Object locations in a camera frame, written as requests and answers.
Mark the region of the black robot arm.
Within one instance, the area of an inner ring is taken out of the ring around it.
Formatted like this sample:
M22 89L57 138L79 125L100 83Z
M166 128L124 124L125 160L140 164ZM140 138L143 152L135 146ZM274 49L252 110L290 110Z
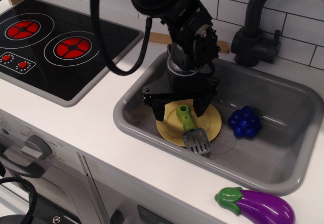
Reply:
M172 40L160 56L164 72L142 89L144 103L163 121L166 104L193 99L196 116L202 116L220 83L212 63L220 47L207 9L200 0L131 1L140 13L167 25Z

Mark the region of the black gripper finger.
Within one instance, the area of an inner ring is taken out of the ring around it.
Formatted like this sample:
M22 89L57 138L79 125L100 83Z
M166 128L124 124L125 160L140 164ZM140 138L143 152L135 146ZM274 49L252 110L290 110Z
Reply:
M152 111L157 121L162 122L165 116L165 104L154 102L152 105Z
M211 103L210 97L196 97L193 99L193 108L197 117L201 117Z

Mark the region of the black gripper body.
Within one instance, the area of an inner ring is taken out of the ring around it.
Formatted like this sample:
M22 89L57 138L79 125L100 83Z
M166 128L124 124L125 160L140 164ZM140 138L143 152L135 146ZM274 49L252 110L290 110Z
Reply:
M198 72L192 76L181 77L162 68L153 75L142 87L144 103L152 106L154 102L170 103L177 100L194 99L196 97L210 97L217 94L219 78L212 73Z

